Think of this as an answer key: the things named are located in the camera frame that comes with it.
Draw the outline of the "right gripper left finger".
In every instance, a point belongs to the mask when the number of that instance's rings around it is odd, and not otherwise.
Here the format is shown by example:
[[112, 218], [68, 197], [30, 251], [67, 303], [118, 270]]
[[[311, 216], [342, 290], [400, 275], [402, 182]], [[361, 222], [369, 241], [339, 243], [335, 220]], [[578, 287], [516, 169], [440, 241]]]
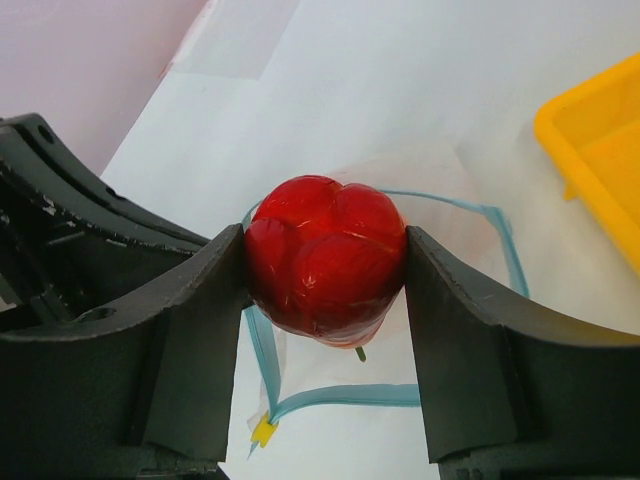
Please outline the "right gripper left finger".
[[217, 479], [243, 284], [231, 225], [69, 324], [1, 337], [5, 479]]

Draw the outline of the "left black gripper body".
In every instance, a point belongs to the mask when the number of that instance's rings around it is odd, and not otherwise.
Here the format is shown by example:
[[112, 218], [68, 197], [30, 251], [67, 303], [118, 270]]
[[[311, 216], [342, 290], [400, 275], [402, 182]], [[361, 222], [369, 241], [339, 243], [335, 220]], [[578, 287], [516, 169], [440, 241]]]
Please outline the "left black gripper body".
[[1, 330], [72, 323], [207, 239], [118, 195], [44, 118], [1, 121]]

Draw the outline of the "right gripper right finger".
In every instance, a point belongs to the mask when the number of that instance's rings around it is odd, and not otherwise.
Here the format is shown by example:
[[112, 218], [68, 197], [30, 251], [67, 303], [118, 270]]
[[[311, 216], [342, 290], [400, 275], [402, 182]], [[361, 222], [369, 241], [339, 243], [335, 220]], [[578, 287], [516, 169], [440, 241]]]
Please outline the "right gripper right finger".
[[635, 479], [639, 339], [546, 308], [408, 229], [406, 299], [443, 479]]

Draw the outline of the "red pear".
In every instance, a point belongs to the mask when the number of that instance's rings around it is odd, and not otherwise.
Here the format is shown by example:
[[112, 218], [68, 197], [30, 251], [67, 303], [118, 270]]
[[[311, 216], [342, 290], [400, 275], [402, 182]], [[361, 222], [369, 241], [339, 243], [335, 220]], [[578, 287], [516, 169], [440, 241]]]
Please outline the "red pear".
[[385, 193], [304, 175], [277, 186], [244, 234], [248, 287], [277, 327], [323, 345], [364, 346], [406, 278], [406, 222]]

